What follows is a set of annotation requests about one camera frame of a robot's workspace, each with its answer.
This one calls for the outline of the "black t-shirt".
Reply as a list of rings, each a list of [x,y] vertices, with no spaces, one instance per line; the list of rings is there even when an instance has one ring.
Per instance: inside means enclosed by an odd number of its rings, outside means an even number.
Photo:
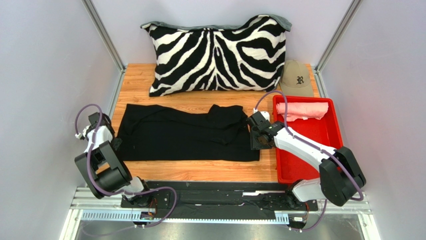
[[[248,116],[240,105],[189,113],[161,105],[126,106],[116,152],[123,161],[224,160],[254,162]]]

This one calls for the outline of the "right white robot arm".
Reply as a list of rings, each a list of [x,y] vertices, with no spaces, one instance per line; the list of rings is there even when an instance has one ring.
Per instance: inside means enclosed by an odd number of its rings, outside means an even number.
[[[342,207],[349,200],[363,200],[362,187],[367,180],[347,147],[339,149],[318,143],[289,127],[286,123],[271,123],[261,112],[248,119],[250,147],[252,150],[275,148],[286,151],[313,167],[319,177],[299,179],[290,185],[288,200],[299,205],[310,200],[328,200]]]

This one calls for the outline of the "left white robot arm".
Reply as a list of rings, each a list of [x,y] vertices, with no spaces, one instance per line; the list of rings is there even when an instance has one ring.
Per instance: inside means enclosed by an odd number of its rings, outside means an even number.
[[[89,148],[75,157],[74,162],[92,194],[98,199],[107,196],[92,184],[89,173],[99,188],[111,193],[128,193],[128,199],[132,199],[134,193],[148,191],[147,183],[140,177],[132,177],[124,161],[118,158],[117,148],[122,141],[115,137],[109,116],[95,112],[88,120],[90,125],[77,137],[87,140],[88,146],[94,142],[90,167],[87,167]]]

